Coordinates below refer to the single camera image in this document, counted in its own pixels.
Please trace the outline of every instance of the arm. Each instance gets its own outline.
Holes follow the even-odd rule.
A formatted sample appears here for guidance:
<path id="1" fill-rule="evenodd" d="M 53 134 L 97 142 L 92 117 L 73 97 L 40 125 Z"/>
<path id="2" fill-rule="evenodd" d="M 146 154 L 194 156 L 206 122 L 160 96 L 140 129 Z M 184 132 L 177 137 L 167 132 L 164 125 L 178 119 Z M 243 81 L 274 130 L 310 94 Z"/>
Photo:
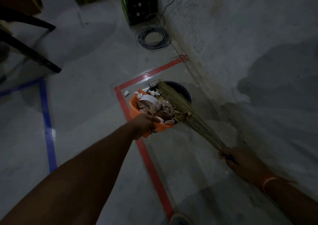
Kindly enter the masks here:
<path id="1" fill-rule="evenodd" d="M 64 163 L 40 182 L 3 219 L 5 224 L 95 224 L 113 189 L 133 139 L 157 132 L 141 114 Z"/>
<path id="2" fill-rule="evenodd" d="M 256 155 L 245 148 L 223 148 L 223 155 L 232 155 L 239 165 L 226 159 L 227 165 L 243 180 L 262 189 L 262 178 L 274 176 L 268 167 Z M 277 203 L 293 224 L 318 224 L 318 203 L 291 186 L 283 179 L 270 180 L 265 183 L 265 193 Z"/>

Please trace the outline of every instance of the red tape line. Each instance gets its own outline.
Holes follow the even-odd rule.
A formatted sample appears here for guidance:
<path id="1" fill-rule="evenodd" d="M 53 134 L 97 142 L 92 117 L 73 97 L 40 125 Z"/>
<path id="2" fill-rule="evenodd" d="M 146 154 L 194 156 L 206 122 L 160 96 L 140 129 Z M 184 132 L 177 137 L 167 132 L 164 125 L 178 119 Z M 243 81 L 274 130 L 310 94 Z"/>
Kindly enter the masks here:
<path id="1" fill-rule="evenodd" d="M 170 63 L 168 63 L 166 65 L 163 65 L 163 66 L 161 66 L 159 68 L 156 68 L 156 69 L 154 69 L 154 70 L 152 70 L 152 71 L 150 71 L 150 72 L 148 72 L 146 74 L 140 75 L 137 78 L 129 80 L 129 81 L 127 81 L 127 82 L 115 87 L 114 91 L 116 93 L 117 99 L 118 99 L 118 101 L 119 101 L 119 103 L 121 105 L 121 108 L 122 108 L 122 110 L 123 110 L 123 112 L 125 114 L 125 117 L 126 117 L 127 121 L 130 121 L 132 118 L 129 115 L 129 107 L 128 107 L 127 102 L 125 100 L 125 97 L 124 97 L 124 95 L 122 94 L 121 91 L 123 89 L 131 86 L 131 85 L 134 85 L 134 84 L 138 83 L 138 82 L 146 81 L 146 80 L 150 79 L 151 76 L 153 76 L 153 75 L 155 75 L 157 73 L 160 73 L 160 72 L 162 72 L 162 71 L 164 71 L 166 69 L 169 69 L 169 68 L 171 68 L 171 67 L 173 67 L 173 66 L 175 66 L 175 65 L 177 65 L 179 63 L 188 61 L 188 60 L 189 60 L 188 56 L 187 55 L 183 55 L 180 58 L 178 58 L 178 59 L 176 59 L 176 60 L 174 60 L 174 61 L 172 61 L 172 62 L 170 62 Z M 137 143 L 137 147 L 139 149 L 139 152 L 141 154 L 141 157 L 143 159 L 143 162 L 145 163 L 145 166 L 146 166 L 146 168 L 148 170 L 148 173 L 150 175 L 152 183 L 153 183 L 153 185 L 154 185 L 154 187 L 155 187 L 155 189 L 157 191 L 157 194 L 159 196 L 159 199 L 160 199 L 160 202 L 162 204 L 162 207 L 163 207 L 168 219 L 170 220 L 171 216 L 174 214 L 174 210 L 173 210 L 173 207 L 172 207 L 172 205 L 170 203 L 169 197 L 168 197 L 168 195 L 167 195 L 167 193 L 165 191 L 165 188 L 164 188 L 164 186 L 163 186 L 163 184 L 162 184 L 162 182 L 161 182 L 161 180 L 159 178 L 159 175 L 158 175 L 158 173 L 157 173 L 157 171 L 155 169 L 155 166 L 154 166 L 154 164 L 153 164 L 153 162 L 152 162 L 152 160 L 151 160 L 151 158 L 149 156 L 149 153 L 147 151 L 145 143 L 143 142 L 142 139 L 137 140 L 136 143 Z"/>

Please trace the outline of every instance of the wall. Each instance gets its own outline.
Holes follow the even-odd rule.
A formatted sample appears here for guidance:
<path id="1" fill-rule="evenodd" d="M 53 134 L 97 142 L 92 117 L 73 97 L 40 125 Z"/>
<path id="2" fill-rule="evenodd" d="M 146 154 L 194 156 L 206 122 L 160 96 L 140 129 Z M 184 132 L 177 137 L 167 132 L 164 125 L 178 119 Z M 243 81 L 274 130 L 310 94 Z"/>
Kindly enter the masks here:
<path id="1" fill-rule="evenodd" d="M 160 0 L 160 9 L 172 0 Z M 278 174 L 318 195 L 318 0 L 176 0 L 166 28 L 198 82 Z"/>

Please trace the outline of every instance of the broom bristles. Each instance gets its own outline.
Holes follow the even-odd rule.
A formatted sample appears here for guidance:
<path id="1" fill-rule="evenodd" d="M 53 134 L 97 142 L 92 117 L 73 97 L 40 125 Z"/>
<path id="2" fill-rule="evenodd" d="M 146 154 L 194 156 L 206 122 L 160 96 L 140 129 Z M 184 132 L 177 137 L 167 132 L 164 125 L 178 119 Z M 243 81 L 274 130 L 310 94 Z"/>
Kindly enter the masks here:
<path id="1" fill-rule="evenodd" d="M 175 105 L 178 111 L 183 114 L 186 112 L 191 113 L 184 121 L 188 127 L 200 134 L 216 149 L 220 150 L 223 147 L 226 147 L 215 131 L 203 121 L 199 114 L 192 108 L 191 104 L 181 94 L 162 81 L 158 83 L 158 89 L 162 91 L 161 95 L 163 98 L 172 105 Z"/>

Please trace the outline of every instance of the forearm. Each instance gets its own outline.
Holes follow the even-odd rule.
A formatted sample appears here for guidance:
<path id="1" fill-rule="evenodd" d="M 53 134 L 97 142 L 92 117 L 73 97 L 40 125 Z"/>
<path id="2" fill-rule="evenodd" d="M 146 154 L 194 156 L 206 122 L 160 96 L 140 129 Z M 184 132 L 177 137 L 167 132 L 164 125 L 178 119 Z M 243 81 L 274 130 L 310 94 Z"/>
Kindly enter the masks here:
<path id="1" fill-rule="evenodd" d="M 38 184 L 0 224 L 95 224 L 134 138 L 127 123 Z"/>
<path id="2" fill-rule="evenodd" d="M 318 203 L 282 179 L 269 181 L 266 194 L 293 224 L 318 224 Z"/>

